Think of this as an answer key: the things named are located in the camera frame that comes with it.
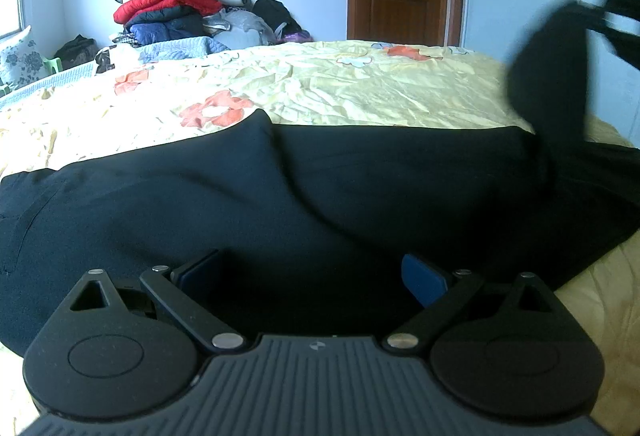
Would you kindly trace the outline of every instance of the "green plastic armrest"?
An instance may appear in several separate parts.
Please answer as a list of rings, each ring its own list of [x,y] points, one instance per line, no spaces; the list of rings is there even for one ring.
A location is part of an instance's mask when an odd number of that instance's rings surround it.
[[[55,59],[46,59],[43,57],[42,61],[45,66],[49,67],[52,75],[54,73],[60,73],[62,71],[62,61],[60,60],[60,57],[56,57]]]

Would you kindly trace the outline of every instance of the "wrinkled sheet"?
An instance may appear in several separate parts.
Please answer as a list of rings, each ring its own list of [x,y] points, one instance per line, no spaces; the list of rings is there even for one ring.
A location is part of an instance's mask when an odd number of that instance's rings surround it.
[[[390,56],[384,47],[360,41],[256,47],[158,62],[148,80],[118,96],[115,78],[140,66],[39,90],[0,111],[0,177],[214,133],[237,111],[212,98],[219,92],[244,103],[239,118],[258,107],[275,123],[528,129],[504,101],[504,68],[495,60],[423,46],[403,50],[408,57]],[[185,120],[194,109],[222,119]],[[590,137],[628,145],[597,119],[590,121]],[[606,359],[596,420],[616,436],[631,436],[640,428],[640,233],[558,295]],[[19,366],[17,356],[0,348],[0,375],[7,377],[0,386],[0,436],[13,436],[36,416]]]

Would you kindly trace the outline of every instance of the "silver screw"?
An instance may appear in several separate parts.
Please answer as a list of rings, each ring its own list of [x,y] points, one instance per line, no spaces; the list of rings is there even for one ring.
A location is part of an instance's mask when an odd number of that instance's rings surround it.
[[[418,345],[418,337],[411,333],[394,333],[387,340],[386,343],[396,350],[411,350]]]
[[[221,333],[213,337],[211,343],[219,350],[237,350],[244,344],[244,337],[237,333]]]

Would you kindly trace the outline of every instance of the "black bag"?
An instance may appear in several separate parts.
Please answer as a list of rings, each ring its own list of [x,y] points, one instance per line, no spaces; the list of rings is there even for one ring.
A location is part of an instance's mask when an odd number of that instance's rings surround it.
[[[62,69],[69,70],[74,66],[93,61],[97,53],[98,47],[95,44],[95,39],[87,39],[78,35],[60,48],[55,55],[60,57]]]
[[[302,27],[291,17],[287,7],[279,1],[258,0],[252,12],[271,27],[277,39],[302,31]]]

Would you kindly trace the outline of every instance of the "green chair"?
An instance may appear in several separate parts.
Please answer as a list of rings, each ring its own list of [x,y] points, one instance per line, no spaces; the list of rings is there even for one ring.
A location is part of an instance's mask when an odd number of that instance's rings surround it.
[[[42,57],[42,62],[44,63],[44,66],[49,69],[49,75],[60,73],[62,71],[62,61],[60,60],[60,57],[56,57],[55,59]],[[9,85],[2,84],[2,81],[0,80],[0,97],[9,95],[9,93],[11,93]]]

